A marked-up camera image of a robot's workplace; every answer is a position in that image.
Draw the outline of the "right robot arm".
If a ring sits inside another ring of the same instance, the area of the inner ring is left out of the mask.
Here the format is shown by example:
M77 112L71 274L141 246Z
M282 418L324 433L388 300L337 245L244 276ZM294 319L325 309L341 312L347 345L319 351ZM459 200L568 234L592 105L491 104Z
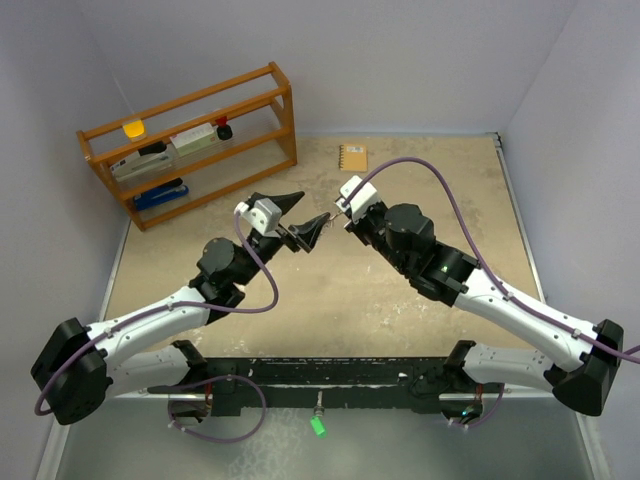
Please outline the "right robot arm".
M483 317L529 344L523 350L459 341L444 364L452 389L513 384L550 392L579 413L602 414L620 366L621 326L572 318L490 277L476 258L438 241L433 222L416 205L376 202L346 216L346 230L421 296Z

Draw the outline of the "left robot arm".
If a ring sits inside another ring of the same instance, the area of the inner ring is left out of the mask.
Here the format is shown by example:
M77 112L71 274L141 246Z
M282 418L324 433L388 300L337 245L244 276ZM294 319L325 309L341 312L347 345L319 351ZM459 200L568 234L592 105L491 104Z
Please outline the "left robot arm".
M331 217L325 212L283 227L281 217L303 195L255 193L239 203L233 221L247 220L249 234L236 241L211 239L196 264L197 275L166 298L112 320L83 325L70 318L58 324L30 370L40 390L35 414L52 415L61 425L75 423L127 390L132 376L123 372L124 364L148 347L231 313L274 309L279 290L267 263L282 247L311 252Z

